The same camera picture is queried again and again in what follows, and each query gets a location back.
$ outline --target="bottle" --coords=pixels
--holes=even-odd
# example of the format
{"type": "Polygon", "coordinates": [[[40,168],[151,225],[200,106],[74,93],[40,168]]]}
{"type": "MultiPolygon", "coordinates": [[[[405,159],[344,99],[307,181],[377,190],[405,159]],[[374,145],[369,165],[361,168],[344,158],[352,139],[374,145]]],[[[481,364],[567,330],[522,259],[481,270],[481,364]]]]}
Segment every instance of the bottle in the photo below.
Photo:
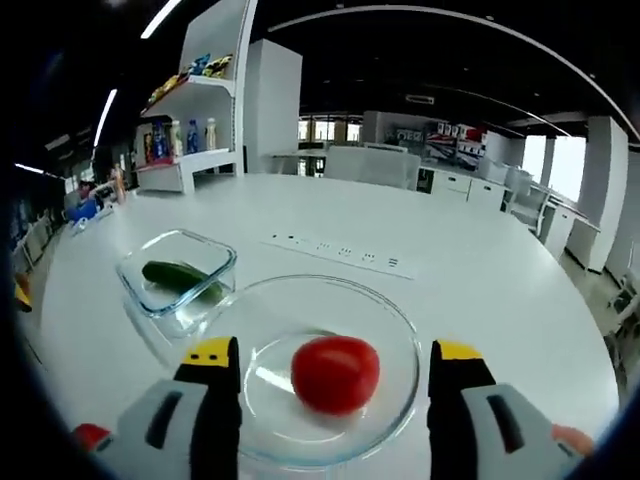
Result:
{"type": "Polygon", "coordinates": [[[164,135],[162,123],[156,122],[153,125],[153,156],[156,160],[160,160],[167,156],[167,140],[164,135]]]}
{"type": "Polygon", "coordinates": [[[189,120],[189,133],[187,133],[187,154],[198,151],[198,125],[195,120],[189,120]]]}
{"type": "Polygon", "coordinates": [[[216,149],[216,119],[207,119],[207,130],[205,131],[205,137],[207,139],[207,150],[216,149]]]}
{"type": "Polygon", "coordinates": [[[179,120],[171,122],[171,146],[173,147],[173,158],[178,158],[184,155],[184,150],[182,148],[182,132],[180,131],[179,120]]]}

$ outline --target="power outlet strip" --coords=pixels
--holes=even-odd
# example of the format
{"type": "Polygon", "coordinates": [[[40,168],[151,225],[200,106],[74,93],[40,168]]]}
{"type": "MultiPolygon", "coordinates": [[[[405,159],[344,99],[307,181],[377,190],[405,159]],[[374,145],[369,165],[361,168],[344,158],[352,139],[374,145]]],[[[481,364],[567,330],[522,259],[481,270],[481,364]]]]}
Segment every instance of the power outlet strip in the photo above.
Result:
{"type": "Polygon", "coordinates": [[[317,240],[288,233],[272,233],[263,243],[409,280],[414,280],[417,274],[417,262],[412,262],[401,255],[384,254],[328,240],[317,240]]]}

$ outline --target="red object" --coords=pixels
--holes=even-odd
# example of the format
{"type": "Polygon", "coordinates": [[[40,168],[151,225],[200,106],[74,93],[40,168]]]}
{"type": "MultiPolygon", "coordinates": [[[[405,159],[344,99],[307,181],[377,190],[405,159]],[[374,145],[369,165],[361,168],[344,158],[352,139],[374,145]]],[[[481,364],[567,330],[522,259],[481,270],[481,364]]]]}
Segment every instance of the red object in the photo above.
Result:
{"type": "Polygon", "coordinates": [[[93,423],[83,423],[73,430],[73,436],[80,442],[82,448],[90,452],[111,432],[93,423]]]}
{"type": "Polygon", "coordinates": [[[293,389],[310,408],[348,415],[363,407],[380,377],[375,349],[353,337],[322,337],[304,344],[291,363],[293,389]]]}

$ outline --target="chair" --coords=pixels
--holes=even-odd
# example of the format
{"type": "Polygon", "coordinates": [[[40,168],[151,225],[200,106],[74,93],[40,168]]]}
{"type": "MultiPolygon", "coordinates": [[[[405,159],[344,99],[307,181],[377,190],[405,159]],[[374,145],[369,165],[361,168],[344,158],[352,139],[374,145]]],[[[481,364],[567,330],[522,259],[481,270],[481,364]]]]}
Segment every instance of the chair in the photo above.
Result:
{"type": "Polygon", "coordinates": [[[622,288],[609,301],[609,307],[615,308],[618,318],[624,320],[640,305],[640,242],[631,242],[631,255],[627,272],[622,278],[622,288]]]}
{"type": "Polygon", "coordinates": [[[544,209],[550,194],[536,188],[529,188],[515,193],[515,198],[509,206],[509,213],[524,223],[536,237],[542,231],[544,209]]]}
{"type": "Polygon", "coordinates": [[[362,147],[329,148],[325,178],[415,190],[420,157],[409,153],[362,147]]]}

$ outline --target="clear glass bowl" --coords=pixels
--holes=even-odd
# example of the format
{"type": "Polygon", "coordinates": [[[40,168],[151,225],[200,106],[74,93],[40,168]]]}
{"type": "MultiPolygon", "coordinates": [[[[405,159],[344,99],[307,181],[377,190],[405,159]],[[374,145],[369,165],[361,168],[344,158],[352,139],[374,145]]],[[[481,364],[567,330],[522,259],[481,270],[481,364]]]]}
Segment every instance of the clear glass bowl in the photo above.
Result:
{"type": "Polygon", "coordinates": [[[187,230],[171,230],[155,237],[116,266],[129,294],[127,313],[139,331],[147,328],[144,319],[150,320],[170,343],[191,336],[218,301],[235,290],[236,258],[235,250],[228,245],[187,230]],[[206,278],[186,292],[176,292],[145,279],[142,268],[152,260],[188,265],[206,278]],[[213,284],[220,287],[219,296],[206,293],[213,284]]]}
{"type": "Polygon", "coordinates": [[[412,408],[420,376],[415,328],[363,285],[313,275],[273,278],[227,297],[212,316],[204,338],[238,338],[244,455],[279,467],[329,467],[378,446],[412,408]],[[331,335],[365,340],[380,360],[373,397],[348,417],[309,410],[290,381],[296,350],[331,335]]]}

